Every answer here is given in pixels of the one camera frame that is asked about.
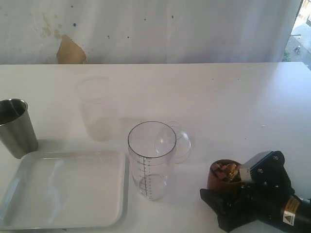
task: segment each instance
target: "transparent plastic cup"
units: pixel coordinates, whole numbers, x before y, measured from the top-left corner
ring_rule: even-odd
[[[161,122],[143,122],[130,131],[128,150],[132,176],[139,192],[149,200],[163,197],[174,166],[174,130]]]
[[[82,120],[94,141],[114,138],[120,130],[118,105],[111,89],[105,77],[91,77],[76,86]]]

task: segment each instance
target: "warning label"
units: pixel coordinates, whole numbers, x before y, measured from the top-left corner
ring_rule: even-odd
[[[296,215],[296,211],[298,209],[299,204],[300,202],[294,197],[291,197],[288,200],[285,206],[285,209],[284,209],[283,222],[291,226],[294,225],[295,215]]]

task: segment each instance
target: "white plastic tray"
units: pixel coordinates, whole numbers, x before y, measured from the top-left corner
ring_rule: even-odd
[[[0,230],[107,227],[122,214],[124,154],[27,154],[0,205]]]

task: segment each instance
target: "white table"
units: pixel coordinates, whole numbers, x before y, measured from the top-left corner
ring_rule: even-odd
[[[91,76],[111,80],[120,139],[94,142],[85,132],[74,87]],[[0,99],[28,102],[41,151],[126,152],[127,133],[143,120],[178,121],[192,137],[192,154],[175,167],[166,197],[146,200],[130,178],[127,213],[116,225],[68,232],[223,232],[199,195],[210,164],[222,158],[244,163],[265,150],[284,153],[296,193],[311,197],[311,72],[302,63],[1,65],[0,80]],[[0,152],[2,198],[20,160],[2,144]],[[256,221],[233,232],[275,229]]]

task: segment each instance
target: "clear measuring cup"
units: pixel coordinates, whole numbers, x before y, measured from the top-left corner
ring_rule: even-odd
[[[130,131],[128,150],[132,176],[140,193],[149,200],[163,197],[174,165],[174,130],[161,122],[143,122]]]

